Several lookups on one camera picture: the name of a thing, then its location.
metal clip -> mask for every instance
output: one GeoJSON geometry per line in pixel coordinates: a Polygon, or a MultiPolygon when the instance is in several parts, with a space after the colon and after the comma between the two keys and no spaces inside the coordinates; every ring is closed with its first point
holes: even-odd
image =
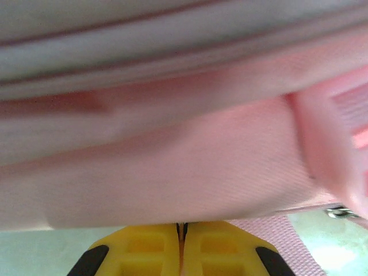
{"type": "Polygon", "coordinates": [[[331,209],[326,209],[325,213],[327,216],[332,217],[333,219],[347,219],[349,217],[359,217],[352,210],[346,208],[345,206],[338,206],[331,209]]]}

yellow plastic object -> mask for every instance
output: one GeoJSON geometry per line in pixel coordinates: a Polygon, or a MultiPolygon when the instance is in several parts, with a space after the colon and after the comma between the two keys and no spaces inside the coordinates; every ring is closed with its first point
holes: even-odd
{"type": "Polygon", "coordinates": [[[130,226],[95,242],[109,252],[95,276],[179,276],[175,224],[130,226]]]}
{"type": "Polygon", "coordinates": [[[257,247],[270,243],[225,221],[192,223],[185,238],[183,270],[189,276],[269,276],[257,247]]]}

black rubber part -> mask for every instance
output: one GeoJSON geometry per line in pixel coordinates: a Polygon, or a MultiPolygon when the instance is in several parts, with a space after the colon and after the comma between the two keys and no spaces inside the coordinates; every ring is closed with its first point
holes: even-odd
{"type": "Polygon", "coordinates": [[[109,247],[105,245],[84,252],[67,276],[95,276],[108,252],[109,247]]]}
{"type": "Polygon", "coordinates": [[[270,276],[295,276],[279,253],[266,247],[257,247],[255,250],[270,276]]]}

